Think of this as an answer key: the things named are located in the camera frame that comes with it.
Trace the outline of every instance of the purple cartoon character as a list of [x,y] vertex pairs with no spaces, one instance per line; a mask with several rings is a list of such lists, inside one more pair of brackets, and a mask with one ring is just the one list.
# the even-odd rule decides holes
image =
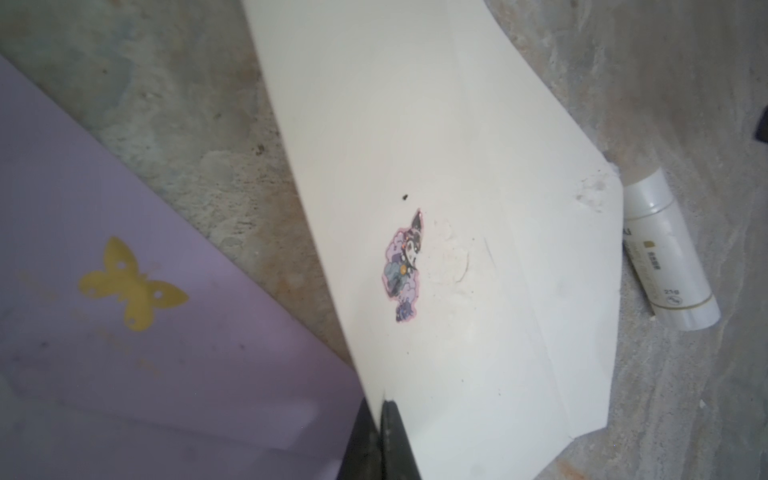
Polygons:
[[416,315],[415,303],[419,298],[419,271],[416,256],[422,249],[422,211],[417,210],[410,228],[395,233],[386,249],[386,265],[382,281],[387,296],[397,300],[395,319],[405,322]]

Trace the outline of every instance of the folded white paper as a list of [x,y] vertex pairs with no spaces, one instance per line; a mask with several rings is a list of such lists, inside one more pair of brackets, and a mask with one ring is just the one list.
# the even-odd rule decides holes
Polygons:
[[244,4],[366,398],[423,478],[532,478],[605,426],[621,184],[483,2]]

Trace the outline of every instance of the white glue stick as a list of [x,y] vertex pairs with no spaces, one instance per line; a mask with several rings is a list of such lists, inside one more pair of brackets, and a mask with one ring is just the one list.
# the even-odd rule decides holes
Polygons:
[[680,330],[714,325],[720,308],[664,172],[647,167],[628,171],[621,181],[624,248],[656,317]]

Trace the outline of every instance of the lavender folder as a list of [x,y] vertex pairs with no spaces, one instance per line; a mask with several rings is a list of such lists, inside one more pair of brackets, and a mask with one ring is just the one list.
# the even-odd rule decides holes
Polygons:
[[3,58],[0,272],[19,478],[335,476],[352,369]]

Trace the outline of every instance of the concrete floor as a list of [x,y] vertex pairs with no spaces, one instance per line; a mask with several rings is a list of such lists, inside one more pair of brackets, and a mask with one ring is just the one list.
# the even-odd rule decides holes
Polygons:
[[[609,426],[539,478],[768,479],[768,2],[487,3],[608,158],[665,166],[723,310],[670,331],[625,264]],[[0,54],[349,361],[236,0],[4,0]]]

